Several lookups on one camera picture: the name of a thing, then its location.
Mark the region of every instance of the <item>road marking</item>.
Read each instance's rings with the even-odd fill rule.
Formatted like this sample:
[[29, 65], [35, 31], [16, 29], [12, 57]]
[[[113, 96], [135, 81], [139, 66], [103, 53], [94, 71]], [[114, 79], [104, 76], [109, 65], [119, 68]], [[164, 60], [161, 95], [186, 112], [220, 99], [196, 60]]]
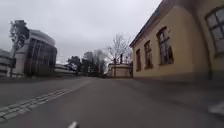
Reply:
[[73, 122], [68, 128], [79, 128], [79, 125], [77, 122]]
[[221, 102], [217, 105], [209, 107], [208, 111], [213, 114], [219, 114], [224, 116], [224, 102]]
[[16, 116], [23, 115], [27, 112], [30, 112], [36, 107], [39, 107], [40, 105], [48, 103], [51, 100], [57, 99], [59, 97], [62, 97], [63, 95], [66, 95], [70, 92], [78, 90], [81, 87], [89, 84], [90, 82], [91, 80], [84, 81], [83, 83], [72, 86], [71, 88], [60, 89], [55, 92], [50, 92], [48, 94], [37, 96], [33, 99], [22, 100], [15, 104], [1, 107], [0, 108], [0, 124]]

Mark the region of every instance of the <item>asphalt road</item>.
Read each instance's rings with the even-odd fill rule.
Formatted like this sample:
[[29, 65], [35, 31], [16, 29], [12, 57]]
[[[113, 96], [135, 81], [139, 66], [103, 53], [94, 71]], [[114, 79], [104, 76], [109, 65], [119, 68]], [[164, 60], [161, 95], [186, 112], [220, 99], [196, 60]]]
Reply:
[[44, 104], [9, 119], [5, 116], [0, 128], [68, 128], [74, 121], [81, 128], [224, 127], [212, 115], [157, 100], [129, 86], [98, 78], [1, 85], [0, 107], [24, 99]]

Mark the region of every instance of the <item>building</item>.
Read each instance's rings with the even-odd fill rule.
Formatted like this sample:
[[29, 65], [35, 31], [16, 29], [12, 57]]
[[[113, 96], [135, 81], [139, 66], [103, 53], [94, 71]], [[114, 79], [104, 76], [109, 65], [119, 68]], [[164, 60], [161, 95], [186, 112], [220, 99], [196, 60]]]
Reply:
[[16, 51], [13, 77], [48, 76], [54, 73], [57, 49], [55, 41], [39, 30], [30, 30], [30, 37]]
[[55, 64], [54, 76], [74, 76], [77, 73], [76, 66], [68, 66], [63, 64]]
[[222, 79], [224, 1], [163, 0], [130, 46], [134, 77]]
[[0, 77], [6, 76], [9, 62], [9, 52], [0, 49]]
[[129, 78], [131, 77], [131, 66], [128, 64], [109, 64], [108, 65], [108, 77], [121, 77]]

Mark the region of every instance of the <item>sidewalk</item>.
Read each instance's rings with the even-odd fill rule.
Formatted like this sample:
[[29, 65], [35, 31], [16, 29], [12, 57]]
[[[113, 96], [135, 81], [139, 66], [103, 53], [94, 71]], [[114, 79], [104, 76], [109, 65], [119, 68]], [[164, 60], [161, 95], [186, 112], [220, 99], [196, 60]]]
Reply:
[[195, 83], [164, 82], [153, 80], [118, 80], [160, 101], [211, 114], [211, 108], [223, 107], [219, 114], [224, 117], [224, 81]]

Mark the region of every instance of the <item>sky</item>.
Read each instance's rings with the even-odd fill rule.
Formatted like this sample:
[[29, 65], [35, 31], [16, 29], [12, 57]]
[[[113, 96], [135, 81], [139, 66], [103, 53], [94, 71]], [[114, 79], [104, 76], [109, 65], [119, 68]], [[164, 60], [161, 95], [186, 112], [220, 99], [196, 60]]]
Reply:
[[25, 20], [56, 41], [57, 60], [105, 49], [119, 33], [133, 39], [161, 0], [0, 0], [0, 48], [10, 51], [10, 21]]

